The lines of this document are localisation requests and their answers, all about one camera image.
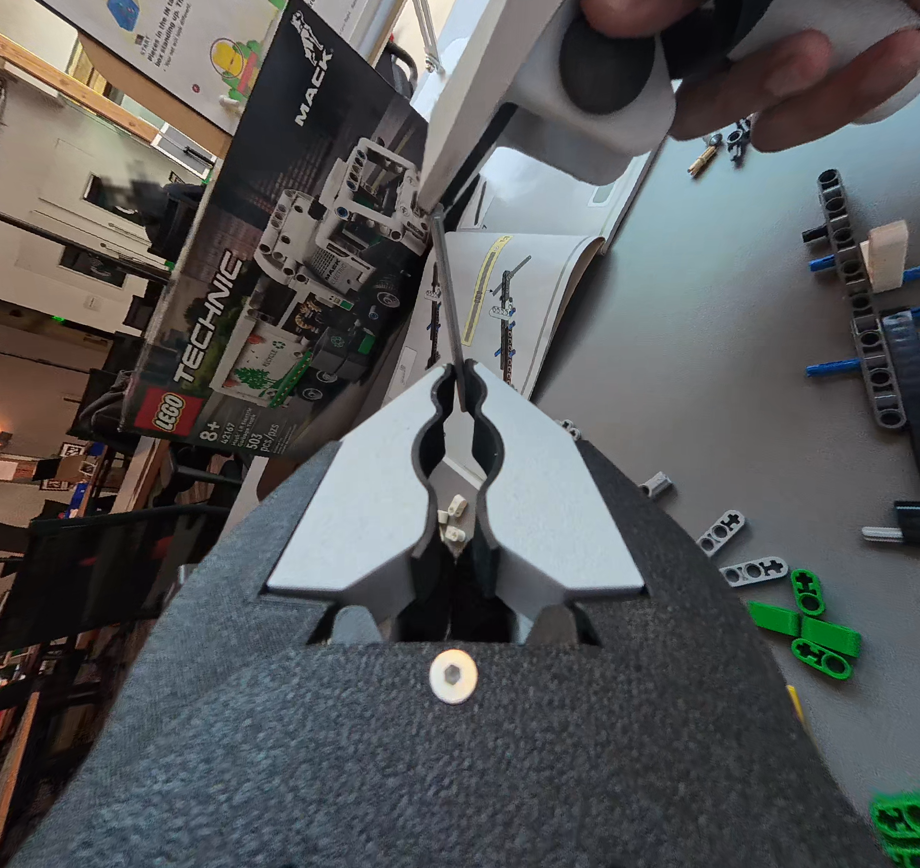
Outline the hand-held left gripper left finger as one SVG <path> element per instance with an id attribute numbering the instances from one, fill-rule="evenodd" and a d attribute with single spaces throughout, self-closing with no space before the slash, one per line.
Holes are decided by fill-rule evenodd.
<path id="1" fill-rule="evenodd" d="M 362 606 L 377 621 L 431 598 L 444 550 L 431 473 L 454 397 L 454 366 L 434 368 L 342 438 L 268 593 Z"/>

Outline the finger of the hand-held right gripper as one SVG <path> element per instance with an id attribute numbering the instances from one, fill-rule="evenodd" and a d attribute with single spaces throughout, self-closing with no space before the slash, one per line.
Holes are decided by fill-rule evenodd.
<path id="1" fill-rule="evenodd" d="M 507 103 L 513 79 L 563 0 L 489 0 L 433 106 L 418 203 L 433 211 L 458 193 L 495 140 L 475 149 Z"/>

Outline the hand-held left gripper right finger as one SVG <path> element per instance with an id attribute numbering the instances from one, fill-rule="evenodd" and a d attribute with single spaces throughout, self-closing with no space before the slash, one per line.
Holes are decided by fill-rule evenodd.
<path id="1" fill-rule="evenodd" d="M 466 362 L 466 407 L 486 474 L 470 544 L 485 596 L 535 621 L 547 607 L 640 594 L 643 575 L 577 440 L 477 361 Z"/>

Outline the thin grey lego axle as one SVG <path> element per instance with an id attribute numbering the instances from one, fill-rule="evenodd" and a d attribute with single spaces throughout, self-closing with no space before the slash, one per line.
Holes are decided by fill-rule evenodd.
<path id="1" fill-rule="evenodd" d="M 432 248 L 441 282 L 441 312 L 447 331 L 448 344 L 450 345 L 451 364 L 454 367 L 457 402 L 459 410 L 467 413 L 465 357 L 461 342 L 461 330 L 454 296 L 454 283 L 446 244 L 444 220 L 444 207 L 439 203 L 431 210 Z"/>

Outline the tan lego pin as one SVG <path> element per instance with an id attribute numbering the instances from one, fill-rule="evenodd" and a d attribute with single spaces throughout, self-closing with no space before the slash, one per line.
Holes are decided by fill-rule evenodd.
<path id="1" fill-rule="evenodd" d="M 716 155 L 723 144 L 723 134 L 721 132 L 715 132 L 709 134 L 706 138 L 705 149 L 696 157 L 695 161 L 687 168 L 687 173 L 689 176 L 696 180 L 703 172 L 705 172 L 714 160 Z"/>

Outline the short grey lego beam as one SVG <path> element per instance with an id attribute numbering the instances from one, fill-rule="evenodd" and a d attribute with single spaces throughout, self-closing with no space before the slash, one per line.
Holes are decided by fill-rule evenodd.
<path id="1" fill-rule="evenodd" d="M 697 540 L 702 552 L 712 558 L 746 525 L 746 517 L 737 510 L 724 512 Z"/>
<path id="2" fill-rule="evenodd" d="M 754 586 L 782 579 L 789 574 L 785 560 L 777 556 L 766 556 L 745 563 L 719 568 L 719 574 L 733 588 Z"/>

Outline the short green lego beam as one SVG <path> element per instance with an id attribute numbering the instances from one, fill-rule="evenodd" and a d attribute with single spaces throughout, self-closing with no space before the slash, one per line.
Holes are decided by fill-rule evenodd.
<path id="1" fill-rule="evenodd" d="M 789 574 L 789 584 L 799 612 L 810 618 L 821 617 L 826 609 L 822 583 L 810 569 L 796 568 Z"/>
<path id="2" fill-rule="evenodd" d="M 790 650 L 800 663 L 821 672 L 828 678 L 847 681 L 853 675 L 853 667 L 843 655 L 802 637 L 792 640 Z"/>

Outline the green lego panel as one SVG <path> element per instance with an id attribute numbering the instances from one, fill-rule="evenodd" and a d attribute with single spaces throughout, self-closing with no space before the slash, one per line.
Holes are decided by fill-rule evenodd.
<path id="1" fill-rule="evenodd" d="M 748 601 L 746 606 L 761 629 L 801 638 L 846 657 L 858 658 L 861 654 L 862 635 L 849 627 L 768 603 Z"/>

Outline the grey lego beam assembly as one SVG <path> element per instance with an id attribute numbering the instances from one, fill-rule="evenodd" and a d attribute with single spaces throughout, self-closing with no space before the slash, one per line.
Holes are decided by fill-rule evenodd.
<path id="1" fill-rule="evenodd" d="M 858 236 L 841 172 L 835 168 L 826 169 L 818 175 L 816 182 L 822 222 L 804 231 L 802 241 L 807 245 L 826 242 L 829 246 L 830 252 L 812 259 L 809 268 L 814 275 L 833 274 L 840 282 L 855 356 L 812 365 L 806 368 L 806 377 L 827 379 L 854 374 L 860 376 L 868 397 L 869 413 L 876 425 L 883 430 L 901 432 L 906 428 L 906 418 L 882 330 L 878 299 L 881 294 L 893 292 L 917 280 L 918 268 L 908 267 L 906 255 L 903 286 L 874 294 L 861 253 L 861 244 L 867 241 L 868 233 L 865 239 Z"/>

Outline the dark blue lego panel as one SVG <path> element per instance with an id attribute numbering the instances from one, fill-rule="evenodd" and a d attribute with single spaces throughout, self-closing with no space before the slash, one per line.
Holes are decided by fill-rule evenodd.
<path id="1" fill-rule="evenodd" d="M 902 397 L 914 463 L 919 467 L 918 308 L 890 313 L 881 325 Z"/>

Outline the person's right hand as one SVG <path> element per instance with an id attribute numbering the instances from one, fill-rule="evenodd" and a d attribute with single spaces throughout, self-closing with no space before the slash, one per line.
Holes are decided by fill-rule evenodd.
<path id="1" fill-rule="evenodd" d="M 704 0 L 581 0 L 598 32 L 610 37 L 661 33 Z M 833 70 L 821 32 L 792 34 L 736 62 L 683 80 L 670 136 L 689 140 L 754 115 L 751 140 L 763 152 L 807 144 L 868 115 L 918 75 L 919 34 L 890 34 Z"/>

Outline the white booklet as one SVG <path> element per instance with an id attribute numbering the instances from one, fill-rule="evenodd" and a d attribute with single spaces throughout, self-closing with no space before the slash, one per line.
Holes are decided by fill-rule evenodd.
<path id="1" fill-rule="evenodd" d="M 663 147 L 634 158 L 608 184 L 581 182 L 517 150 L 500 148 L 479 174 L 457 237 L 479 255 L 489 242 L 516 234 L 603 237 L 610 249 Z"/>

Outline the open instruction booklet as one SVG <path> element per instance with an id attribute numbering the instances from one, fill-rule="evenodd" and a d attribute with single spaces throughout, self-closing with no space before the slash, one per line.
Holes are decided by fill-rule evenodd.
<path id="1" fill-rule="evenodd" d="M 603 237 L 591 235 L 448 233 L 465 357 L 482 363 L 530 398 L 560 317 L 603 244 Z M 451 360 L 441 291 L 440 273 L 431 256 L 385 401 Z"/>

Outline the black piece with grey axle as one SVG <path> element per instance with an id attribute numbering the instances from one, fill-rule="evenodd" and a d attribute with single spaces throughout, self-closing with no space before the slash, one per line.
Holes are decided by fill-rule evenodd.
<path id="1" fill-rule="evenodd" d="M 889 527 L 866 526 L 861 529 L 869 542 L 919 546 L 919 500 L 898 500 L 892 503 L 895 525 Z"/>

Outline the wooden shelf board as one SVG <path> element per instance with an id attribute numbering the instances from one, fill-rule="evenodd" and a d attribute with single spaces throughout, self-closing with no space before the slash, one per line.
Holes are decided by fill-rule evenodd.
<path id="1" fill-rule="evenodd" d="M 81 105 L 87 111 L 118 126 L 132 137 L 144 141 L 148 146 L 153 146 L 157 136 L 159 136 L 159 128 L 155 128 L 143 117 L 132 115 L 121 105 L 104 97 L 101 93 L 95 92 L 60 69 L 53 67 L 47 61 L 3 34 L 1 35 L 1 58 L 5 63 L 12 64 L 15 68 L 27 73 L 50 89 Z M 195 126 L 194 129 L 201 135 L 199 137 L 198 135 L 193 136 L 192 133 L 189 133 L 184 128 L 179 128 L 178 125 L 173 125 L 173 122 L 168 118 L 167 123 L 171 126 L 176 126 L 177 129 L 180 129 L 180 132 L 183 132 L 198 146 L 209 153 L 213 153 L 218 158 L 225 156 L 232 141 L 232 137 L 218 127 L 205 126 L 200 128 Z"/>

